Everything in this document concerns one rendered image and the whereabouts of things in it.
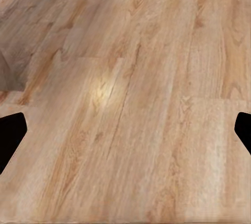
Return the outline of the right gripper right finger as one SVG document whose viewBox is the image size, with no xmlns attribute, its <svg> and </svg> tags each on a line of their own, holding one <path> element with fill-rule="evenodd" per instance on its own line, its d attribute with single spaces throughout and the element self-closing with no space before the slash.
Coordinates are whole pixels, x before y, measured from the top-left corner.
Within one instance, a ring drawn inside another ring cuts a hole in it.
<svg viewBox="0 0 251 224">
<path fill-rule="evenodd" d="M 239 112 L 234 130 L 251 154 L 251 114 Z"/>
</svg>

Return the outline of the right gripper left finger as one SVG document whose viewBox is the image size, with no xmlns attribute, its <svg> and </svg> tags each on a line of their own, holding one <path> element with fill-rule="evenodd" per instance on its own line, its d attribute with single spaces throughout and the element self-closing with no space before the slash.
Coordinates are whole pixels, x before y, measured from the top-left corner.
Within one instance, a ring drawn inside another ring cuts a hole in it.
<svg viewBox="0 0 251 224">
<path fill-rule="evenodd" d="M 27 133 L 22 112 L 0 118 L 0 174 Z"/>
</svg>

